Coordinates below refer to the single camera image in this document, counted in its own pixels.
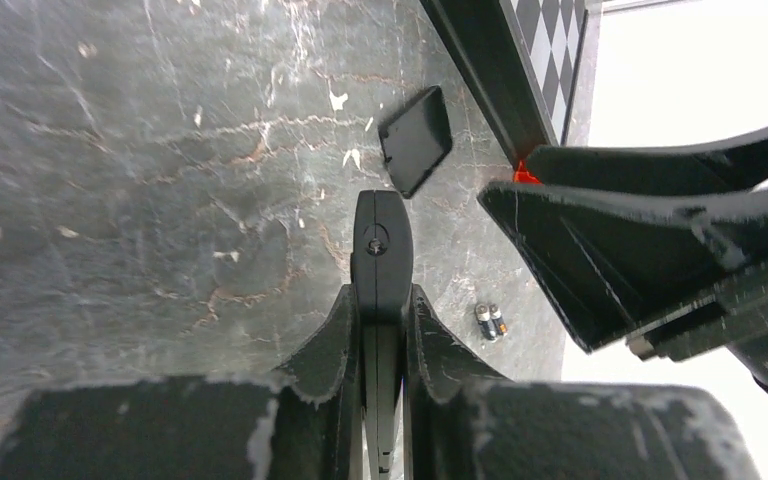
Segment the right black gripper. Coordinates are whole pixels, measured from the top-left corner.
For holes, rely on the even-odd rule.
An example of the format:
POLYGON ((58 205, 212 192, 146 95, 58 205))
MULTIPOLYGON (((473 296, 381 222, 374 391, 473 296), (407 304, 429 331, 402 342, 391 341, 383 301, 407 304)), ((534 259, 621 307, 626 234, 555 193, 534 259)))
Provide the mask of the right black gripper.
POLYGON ((675 147, 544 145, 524 166, 546 185, 493 182, 478 200, 583 350, 625 339, 643 361, 681 362, 768 335, 768 189, 740 191, 768 179, 768 127, 675 147))

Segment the black remote control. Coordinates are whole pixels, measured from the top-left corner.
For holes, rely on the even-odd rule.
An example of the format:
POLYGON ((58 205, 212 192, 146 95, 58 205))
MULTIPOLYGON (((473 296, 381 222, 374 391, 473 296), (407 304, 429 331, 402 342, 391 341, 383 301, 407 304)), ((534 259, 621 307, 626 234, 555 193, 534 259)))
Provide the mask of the black remote control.
POLYGON ((359 193, 350 273, 361 334, 363 416, 370 476, 388 479, 404 376, 404 324, 413 273, 412 231, 399 193, 359 193))

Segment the dark battery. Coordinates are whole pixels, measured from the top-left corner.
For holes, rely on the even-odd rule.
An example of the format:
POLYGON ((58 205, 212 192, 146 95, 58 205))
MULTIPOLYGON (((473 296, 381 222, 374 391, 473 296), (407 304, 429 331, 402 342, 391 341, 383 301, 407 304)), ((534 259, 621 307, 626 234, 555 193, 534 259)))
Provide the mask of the dark battery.
POLYGON ((508 328, 499 306, 497 304, 489 304, 488 310, 496 336, 498 338, 504 337, 508 333, 508 328))
POLYGON ((488 306, 484 303, 478 303, 474 308, 474 314, 484 339, 494 342, 497 339, 497 333, 488 306))

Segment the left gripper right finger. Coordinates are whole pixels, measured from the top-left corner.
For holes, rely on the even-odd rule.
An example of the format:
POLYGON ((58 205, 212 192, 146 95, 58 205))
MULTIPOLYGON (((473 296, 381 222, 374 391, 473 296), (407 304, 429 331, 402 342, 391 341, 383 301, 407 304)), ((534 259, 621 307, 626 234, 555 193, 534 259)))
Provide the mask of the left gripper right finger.
POLYGON ((755 479, 732 416, 675 385, 515 382, 414 286, 405 322, 409 479, 755 479))

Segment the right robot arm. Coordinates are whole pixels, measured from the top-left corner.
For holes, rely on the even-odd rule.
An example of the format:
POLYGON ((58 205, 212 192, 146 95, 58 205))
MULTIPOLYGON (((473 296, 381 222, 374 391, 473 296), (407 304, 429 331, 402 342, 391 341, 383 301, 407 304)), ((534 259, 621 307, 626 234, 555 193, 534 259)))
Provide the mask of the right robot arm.
POLYGON ((575 344, 728 349, 768 394, 768 127, 678 147, 542 146, 480 205, 575 344))

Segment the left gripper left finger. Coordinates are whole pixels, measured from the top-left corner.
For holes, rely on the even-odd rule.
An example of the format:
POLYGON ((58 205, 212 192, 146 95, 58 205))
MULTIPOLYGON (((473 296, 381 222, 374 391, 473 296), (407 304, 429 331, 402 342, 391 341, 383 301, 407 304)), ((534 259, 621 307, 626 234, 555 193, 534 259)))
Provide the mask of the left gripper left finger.
POLYGON ((282 365, 31 393, 0 442, 0 479, 357 479, 355 295, 282 365))

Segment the black battery cover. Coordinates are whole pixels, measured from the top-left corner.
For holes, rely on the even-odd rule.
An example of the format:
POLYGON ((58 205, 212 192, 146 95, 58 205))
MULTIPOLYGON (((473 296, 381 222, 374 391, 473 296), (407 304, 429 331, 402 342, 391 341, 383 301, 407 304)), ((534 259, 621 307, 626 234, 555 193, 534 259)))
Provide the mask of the black battery cover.
POLYGON ((442 88, 417 93, 379 124, 378 136, 393 187, 412 198, 453 148, 442 88))

